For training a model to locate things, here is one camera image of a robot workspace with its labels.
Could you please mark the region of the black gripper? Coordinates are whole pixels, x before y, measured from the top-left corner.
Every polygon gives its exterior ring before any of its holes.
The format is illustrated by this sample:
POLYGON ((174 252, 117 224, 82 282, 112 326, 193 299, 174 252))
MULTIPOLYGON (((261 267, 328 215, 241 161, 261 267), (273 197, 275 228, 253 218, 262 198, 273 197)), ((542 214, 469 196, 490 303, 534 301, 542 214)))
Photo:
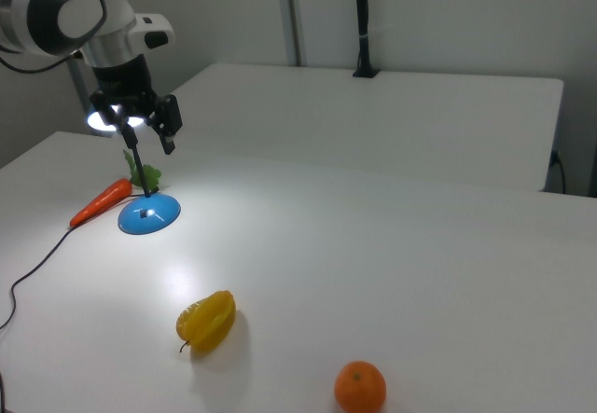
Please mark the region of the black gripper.
POLYGON ((90 127, 119 133, 133 150, 138 140, 128 116, 150 117, 149 126, 159 136, 163 152, 171 155, 174 137, 183 126, 178 101, 172 94, 159 97, 153 90, 145 55, 116 66, 93 67, 92 71, 98 89, 90 96, 90 127))

